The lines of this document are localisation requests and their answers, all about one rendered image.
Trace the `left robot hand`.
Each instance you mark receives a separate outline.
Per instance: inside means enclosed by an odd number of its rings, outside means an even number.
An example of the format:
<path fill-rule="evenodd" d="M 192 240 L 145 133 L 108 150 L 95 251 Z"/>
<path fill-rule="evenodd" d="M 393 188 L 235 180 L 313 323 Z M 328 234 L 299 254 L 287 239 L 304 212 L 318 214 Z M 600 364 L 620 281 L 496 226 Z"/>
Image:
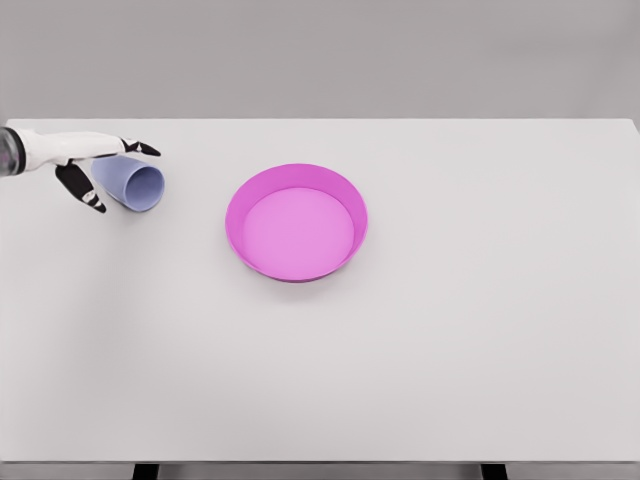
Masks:
<path fill-rule="evenodd" d="M 159 157 L 160 151 L 140 140 L 97 132 L 66 132 L 46 135 L 47 149 L 41 164 L 52 164 L 62 186 L 83 205 L 104 214 L 106 206 L 96 193 L 89 177 L 77 165 L 78 161 L 111 158 L 124 153 L 141 153 Z"/>

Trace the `pink round plate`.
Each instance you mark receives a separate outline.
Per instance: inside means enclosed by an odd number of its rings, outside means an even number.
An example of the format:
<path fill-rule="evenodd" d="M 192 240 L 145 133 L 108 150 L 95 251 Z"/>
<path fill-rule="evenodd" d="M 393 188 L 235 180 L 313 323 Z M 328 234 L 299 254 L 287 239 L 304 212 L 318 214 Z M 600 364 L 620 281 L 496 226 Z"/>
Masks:
<path fill-rule="evenodd" d="M 284 164 L 246 180 L 225 216 L 230 247 L 248 267 L 304 283 L 343 267 L 363 244 L 369 215 L 343 175 L 313 164 Z"/>

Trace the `lavender blue cup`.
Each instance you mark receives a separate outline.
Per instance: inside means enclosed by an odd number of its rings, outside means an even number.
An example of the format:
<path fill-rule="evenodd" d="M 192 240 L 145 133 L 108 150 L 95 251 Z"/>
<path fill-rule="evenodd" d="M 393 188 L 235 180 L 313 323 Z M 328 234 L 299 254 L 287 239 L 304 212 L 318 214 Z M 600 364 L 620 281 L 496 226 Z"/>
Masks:
<path fill-rule="evenodd" d="M 149 163 L 128 156 L 94 159 L 91 173 L 112 198 L 134 212 L 154 208 L 164 194 L 163 173 Z"/>

